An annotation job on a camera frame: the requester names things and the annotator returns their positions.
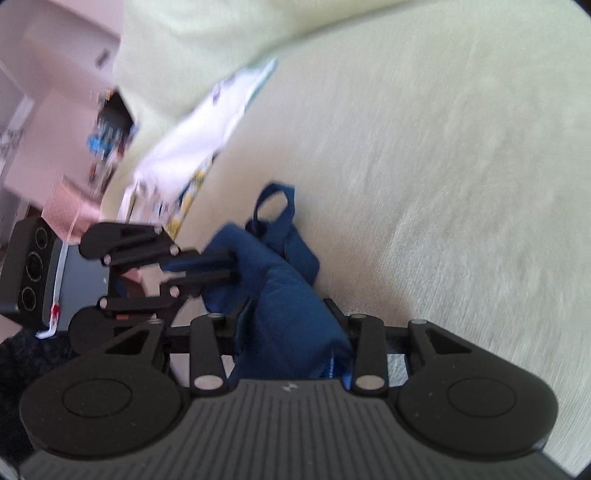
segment black circular pad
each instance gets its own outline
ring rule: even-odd
[[[72,385],[64,393],[64,406],[74,415],[86,419],[101,419],[124,410],[132,398],[124,383],[107,378],[86,380]]]
[[[74,458],[108,458],[156,441],[182,408],[175,383],[133,356],[80,357],[33,383],[21,419],[34,445]]]
[[[517,397],[513,389],[490,378],[467,378],[447,391],[449,403],[469,417],[492,419],[509,412]]]
[[[558,413],[542,380],[490,354],[438,356],[404,384],[396,408],[429,444],[482,460],[541,447]]]

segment black speaker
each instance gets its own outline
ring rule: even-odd
[[[0,314],[36,332],[43,324],[43,300],[57,235],[42,218],[17,222],[0,274]]]

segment blue fabric bag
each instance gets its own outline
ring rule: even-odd
[[[285,210],[275,221],[259,220],[261,205],[279,193],[287,198]],[[311,287],[319,262],[292,224],[295,211],[294,188],[272,183],[261,192],[246,229],[227,224],[204,251],[233,252],[239,274],[237,283],[205,288],[208,311],[229,314],[245,301],[251,305],[238,322],[230,383],[241,378],[331,377],[343,377],[346,387],[350,382],[353,350]],[[175,265],[174,270],[211,267]]]
[[[238,225],[223,227],[205,251],[224,250],[235,253],[241,279],[207,287],[202,295],[207,309],[227,314],[246,299],[253,304],[252,314],[238,323],[230,383],[241,378],[350,379],[349,339],[296,269]]]

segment dark fuzzy blanket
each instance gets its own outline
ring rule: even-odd
[[[22,330],[0,344],[0,456],[17,465],[33,453],[18,412],[25,389],[75,357],[67,338],[39,340]]]

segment bag handle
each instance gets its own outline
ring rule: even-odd
[[[272,222],[261,222],[258,219],[259,208],[269,198],[277,193],[282,193],[287,199],[287,206],[280,213],[279,217]],[[296,190],[294,187],[281,183],[270,183],[259,195],[256,201],[255,211],[252,220],[246,225],[246,230],[266,243],[272,250],[283,256],[284,245],[287,236],[292,228],[292,220],[296,214]]]

